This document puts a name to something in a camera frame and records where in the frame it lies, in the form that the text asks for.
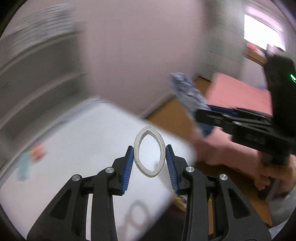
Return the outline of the person's right hand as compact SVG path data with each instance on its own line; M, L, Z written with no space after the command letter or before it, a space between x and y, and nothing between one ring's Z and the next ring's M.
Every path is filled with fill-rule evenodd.
M263 190L270 185L271 178L280 181L280 185L275 192L276 196L283 196L292 191L295 186L295 164L291 156L284 165L264 165L259 161L254 175L256 188Z

